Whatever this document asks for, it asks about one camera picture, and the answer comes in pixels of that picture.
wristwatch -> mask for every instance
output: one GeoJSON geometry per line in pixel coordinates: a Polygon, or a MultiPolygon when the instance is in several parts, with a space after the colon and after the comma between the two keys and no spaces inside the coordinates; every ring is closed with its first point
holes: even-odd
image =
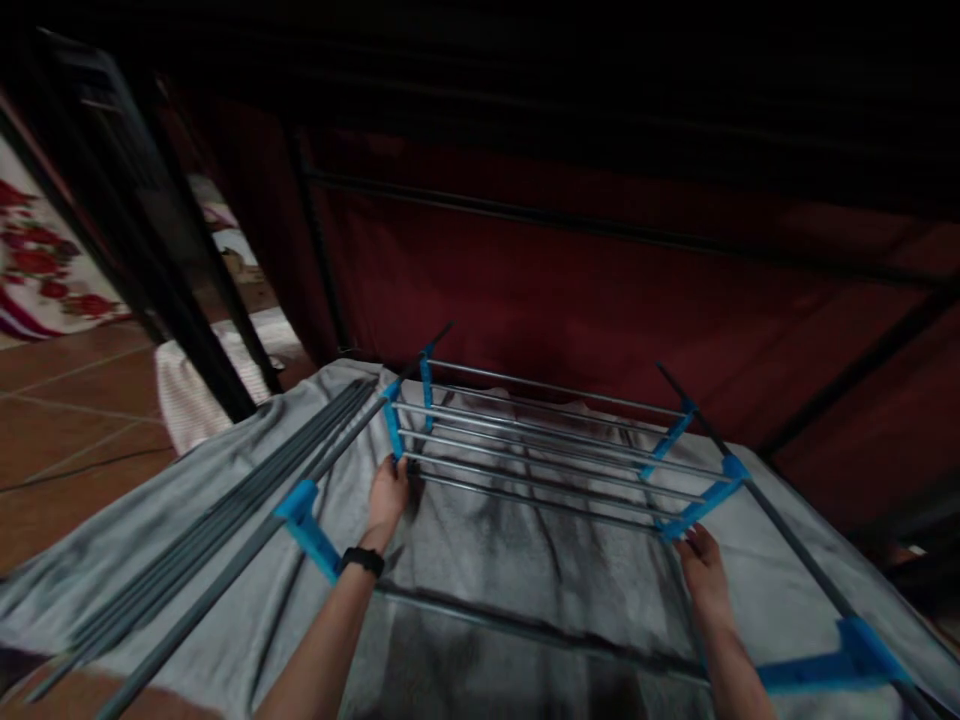
{"type": "Polygon", "coordinates": [[[355,562],[364,570],[369,570],[375,577],[380,577],[383,572],[383,558],[376,550],[367,550],[366,548],[348,548],[340,558],[340,564],[337,566],[337,574],[343,572],[343,569],[350,563],[355,562]]]}

red wall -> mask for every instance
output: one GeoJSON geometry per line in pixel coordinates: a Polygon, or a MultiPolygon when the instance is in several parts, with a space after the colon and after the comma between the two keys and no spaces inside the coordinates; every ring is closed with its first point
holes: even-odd
{"type": "MultiPolygon", "coordinates": [[[[255,252],[269,256],[263,265],[288,317],[315,361],[332,359],[279,125],[237,103],[188,100],[213,162],[231,176],[228,201],[255,252]]],[[[328,171],[729,244],[943,275],[960,267],[960,231],[949,224],[359,133],[317,133],[312,151],[328,171]]],[[[661,360],[722,434],[751,446],[923,297],[351,193],[314,197],[357,355],[402,365],[453,319],[441,359],[676,407],[654,367],[661,360]]],[[[958,329],[955,316],[940,323],[776,458],[842,530],[950,467],[960,440],[958,329]]]]}

gray blanket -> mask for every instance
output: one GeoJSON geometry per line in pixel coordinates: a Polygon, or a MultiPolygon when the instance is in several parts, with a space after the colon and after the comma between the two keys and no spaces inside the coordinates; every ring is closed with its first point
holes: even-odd
{"type": "MultiPolygon", "coordinates": [[[[200,513],[236,484],[284,439],[354,378],[393,374],[380,366],[338,361],[253,418],[211,438],[106,508],[48,551],[24,565],[0,588],[0,642],[42,653],[66,649],[72,628],[106,602],[200,513]]],[[[403,395],[422,403],[421,386],[403,395]]],[[[436,400],[441,400],[438,393],[436,400]]],[[[451,407],[524,418],[503,404],[456,396],[451,407]]],[[[580,403],[565,406],[589,412],[580,403]]],[[[404,418],[420,428],[422,417],[404,418]]],[[[575,423],[577,432],[624,442],[619,431],[575,423]]],[[[651,448],[653,438],[634,442],[651,448]]],[[[518,454],[524,450],[512,448],[518,454]]],[[[758,486],[781,510],[826,571],[873,624],[913,677],[955,712],[960,711],[960,666],[913,611],[844,539],[779,480],[752,452],[734,447],[758,486]]],[[[428,443],[433,455],[503,467],[530,468],[476,452],[428,443]]],[[[382,417],[360,435],[321,483],[315,507],[321,525],[342,551],[361,534],[370,479],[390,451],[382,417]]],[[[537,457],[533,451],[530,457],[537,457]]],[[[720,456],[705,438],[687,435],[670,459],[718,469],[720,456]]],[[[476,475],[512,492],[542,495],[476,475]]],[[[577,476],[537,469],[537,477],[641,500],[577,476]]],[[[147,627],[102,657],[95,667],[123,675],[135,666],[193,603],[274,507],[291,479],[180,595],[147,627]]],[[[705,481],[658,470],[653,482],[702,492],[705,481]]],[[[670,500],[664,506],[679,507],[670,500]]],[[[603,506],[591,508],[612,512],[603,506]]],[[[723,548],[734,610],[744,643],[757,663],[829,652],[837,647],[836,613],[753,499],[741,491],[704,523],[723,548]]],[[[659,540],[617,527],[453,488],[428,486],[401,524],[388,553],[390,579],[591,632],[640,649],[695,657],[681,599],[659,540]]],[[[301,560],[292,538],[278,533],[247,568],[155,679],[191,701],[230,718],[249,717],[276,679],[329,585],[301,560]]],[[[900,717],[889,688],[870,692],[781,697],[782,717],[900,717]]],[[[703,690],[637,674],[526,640],[478,629],[454,619],[375,598],[367,615],[344,696],[348,717],[701,717],[703,690]]]]}

hand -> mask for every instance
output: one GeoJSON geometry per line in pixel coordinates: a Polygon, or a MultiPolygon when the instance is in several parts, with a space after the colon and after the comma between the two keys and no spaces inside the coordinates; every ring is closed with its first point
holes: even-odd
{"type": "Polygon", "coordinates": [[[686,540],[675,540],[673,546],[680,553],[683,577],[693,600],[700,631],[736,632],[727,574],[723,569],[720,546],[713,535],[697,523],[687,531],[686,540]]]}
{"type": "Polygon", "coordinates": [[[409,497],[407,458],[400,458],[394,466],[393,455],[387,455],[370,485],[370,515],[360,547],[376,550],[380,555],[387,551],[409,497]]]}

red flower pattern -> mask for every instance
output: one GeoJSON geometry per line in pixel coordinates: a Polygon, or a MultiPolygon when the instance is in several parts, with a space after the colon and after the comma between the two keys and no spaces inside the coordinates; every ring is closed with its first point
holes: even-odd
{"type": "Polygon", "coordinates": [[[23,231],[23,237],[30,242],[37,243],[38,245],[57,246],[63,242],[60,236],[55,232],[48,230],[45,227],[40,227],[39,225],[28,227],[23,231]]]}
{"type": "Polygon", "coordinates": [[[36,196],[22,193],[10,183],[0,180],[0,207],[8,208],[17,207],[18,205],[28,205],[32,200],[36,200],[36,196]]]}
{"type": "Polygon", "coordinates": [[[66,297],[70,293],[70,290],[63,283],[47,281],[40,288],[40,294],[44,297],[53,298],[54,300],[59,300],[62,297],[66,297]]]}
{"type": "Polygon", "coordinates": [[[113,310],[113,303],[99,295],[81,295],[77,298],[77,307],[81,315],[100,317],[113,310]]]}
{"type": "Polygon", "coordinates": [[[30,205],[36,199],[0,180],[0,242],[11,251],[3,282],[25,285],[30,277],[39,277],[40,295],[59,301],[65,312],[92,319],[114,313],[116,303],[93,293],[71,295],[61,282],[83,251],[33,217],[30,205]]]}
{"type": "Polygon", "coordinates": [[[50,275],[57,271],[57,260],[41,250],[15,250],[11,253],[17,267],[27,275],[50,275]]]}

